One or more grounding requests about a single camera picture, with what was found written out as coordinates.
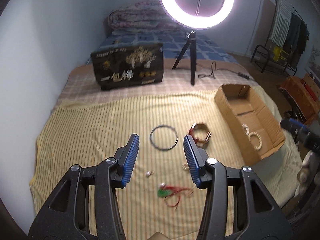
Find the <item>green red string charm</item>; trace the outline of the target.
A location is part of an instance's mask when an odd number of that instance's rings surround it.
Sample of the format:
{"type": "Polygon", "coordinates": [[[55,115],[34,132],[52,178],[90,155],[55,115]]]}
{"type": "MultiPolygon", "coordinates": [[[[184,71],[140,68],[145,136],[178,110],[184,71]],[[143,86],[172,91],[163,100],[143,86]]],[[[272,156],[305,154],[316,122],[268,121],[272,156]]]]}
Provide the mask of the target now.
{"type": "Polygon", "coordinates": [[[181,201],[181,196],[190,197],[193,192],[193,187],[181,187],[161,183],[157,190],[157,197],[162,198],[167,207],[177,209],[181,201]]]}

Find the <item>clothes drying rack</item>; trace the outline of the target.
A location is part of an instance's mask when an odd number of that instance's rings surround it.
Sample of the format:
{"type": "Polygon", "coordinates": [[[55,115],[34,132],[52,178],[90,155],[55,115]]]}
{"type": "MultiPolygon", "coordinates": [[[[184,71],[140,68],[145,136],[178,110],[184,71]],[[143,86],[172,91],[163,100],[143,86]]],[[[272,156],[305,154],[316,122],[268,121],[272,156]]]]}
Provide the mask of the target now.
{"type": "Polygon", "coordinates": [[[297,69],[310,33],[298,11],[286,0],[276,0],[273,21],[266,45],[271,59],[297,69]]]}

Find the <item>black metal chair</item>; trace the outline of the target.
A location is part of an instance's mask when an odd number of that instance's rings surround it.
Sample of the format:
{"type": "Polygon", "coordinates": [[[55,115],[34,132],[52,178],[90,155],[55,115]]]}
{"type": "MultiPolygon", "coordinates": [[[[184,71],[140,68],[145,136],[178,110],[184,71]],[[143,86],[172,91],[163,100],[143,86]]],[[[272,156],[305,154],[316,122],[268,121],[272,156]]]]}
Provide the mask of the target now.
{"type": "Polygon", "coordinates": [[[257,45],[253,51],[250,63],[253,63],[261,73],[271,72],[282,76],[295,76],[297,69],[293,68],[286,61],[276,62],[273,59],[272,51],[263,45],[257,45]]]}

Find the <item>small pearl earring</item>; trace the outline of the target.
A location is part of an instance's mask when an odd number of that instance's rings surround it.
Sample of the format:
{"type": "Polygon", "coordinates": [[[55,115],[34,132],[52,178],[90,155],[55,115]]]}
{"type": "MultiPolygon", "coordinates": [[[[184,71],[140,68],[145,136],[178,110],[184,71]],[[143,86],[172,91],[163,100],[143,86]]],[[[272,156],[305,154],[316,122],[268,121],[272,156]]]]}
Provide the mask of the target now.
{"type": "Polygon", "coordinates": [[[154,171],[147,171],[145,173],[146,178],[149,178],[151,175],[153,175],[155,172],[154,171]]]}

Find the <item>yellow striped bed sheet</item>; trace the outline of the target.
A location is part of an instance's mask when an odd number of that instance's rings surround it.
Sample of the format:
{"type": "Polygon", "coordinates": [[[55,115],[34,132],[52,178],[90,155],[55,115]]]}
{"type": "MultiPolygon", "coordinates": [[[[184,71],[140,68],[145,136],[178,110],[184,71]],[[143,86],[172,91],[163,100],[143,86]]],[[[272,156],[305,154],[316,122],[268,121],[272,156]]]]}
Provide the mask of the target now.
{"type": "MultiPolygon", "coordinates": [[[[252,87],[280,122],[275,103],[261,87],[252,87]]],[[[99,165],[137,134],[139,151],[131,179],[125,188],[116,189],[125,239],[197,239],[207,191],[198,189],[190,171],[182,169],[187,162],[183,141],[192,124],[205,123],[212,132],[204,149],[208,157],[226,167],[248,166],[214,101],[216,92],[143,95],[101,104],[61,103],[37,139],[35,175],[30,182],[37,214],[72,165],[99,165]],[[146,178],[147,171],[155,173],[146,178]],[[181,196],[177,209],[170,208],[157,197],[161,183],[193,187],[194,192],[190,197],[181,196]]],[[[284,145],[249,166],[280,209],[298,189],[302,165],[292,135],[282,130],[284,145]]]]}

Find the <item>folded floral quilt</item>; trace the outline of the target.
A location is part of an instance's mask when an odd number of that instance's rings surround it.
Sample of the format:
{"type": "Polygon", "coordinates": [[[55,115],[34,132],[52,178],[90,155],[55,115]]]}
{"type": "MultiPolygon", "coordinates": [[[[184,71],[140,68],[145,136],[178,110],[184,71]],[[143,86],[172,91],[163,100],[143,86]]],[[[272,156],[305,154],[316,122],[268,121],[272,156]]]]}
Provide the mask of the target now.
{"type": "Polygon", "coordinates": [[[104,20],[105,33],[176,32],[183,27],[167,15],[159,1],[141,1],[114,9],[104,20]]]}

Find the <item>orange wooden cabinet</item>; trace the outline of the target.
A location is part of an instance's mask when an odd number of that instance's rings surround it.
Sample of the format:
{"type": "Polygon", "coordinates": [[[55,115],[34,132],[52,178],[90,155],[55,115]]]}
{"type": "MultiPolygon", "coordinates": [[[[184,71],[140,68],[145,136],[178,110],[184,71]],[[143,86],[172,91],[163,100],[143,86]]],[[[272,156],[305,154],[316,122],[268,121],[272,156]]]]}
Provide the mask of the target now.
{"type": "Polygon", "coordinates": [[[289,96],[290,104],[297,109],[302,123],[310,125],[318,118],[319,100],[304,79],[289,76],[279,90],[289,96]]]}

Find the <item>brown cardboard box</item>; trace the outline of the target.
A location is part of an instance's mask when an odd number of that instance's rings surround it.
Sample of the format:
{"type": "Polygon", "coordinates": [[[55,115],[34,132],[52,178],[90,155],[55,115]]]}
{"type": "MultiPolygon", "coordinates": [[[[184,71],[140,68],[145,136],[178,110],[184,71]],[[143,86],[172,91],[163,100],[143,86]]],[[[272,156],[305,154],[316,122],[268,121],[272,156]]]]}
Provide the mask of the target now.
{"type": "Polygon", "coordinates": [[[239,146],[244,163],[254,165],[281,148],[283,130],[254,87],[222,85],[214,101],[239,146]]]}

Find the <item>black printed snack bag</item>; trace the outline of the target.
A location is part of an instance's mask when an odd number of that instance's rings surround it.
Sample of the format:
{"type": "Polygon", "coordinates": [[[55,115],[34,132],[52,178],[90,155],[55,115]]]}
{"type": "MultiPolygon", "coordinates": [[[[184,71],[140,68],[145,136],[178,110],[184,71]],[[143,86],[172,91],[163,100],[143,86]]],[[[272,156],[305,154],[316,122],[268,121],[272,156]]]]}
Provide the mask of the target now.
{"type": "Polygon", "coordinates": [[[91,61],[101,90],[160,83],[164,74],[163,44],[141,44],[95,51],[91,61]]]}

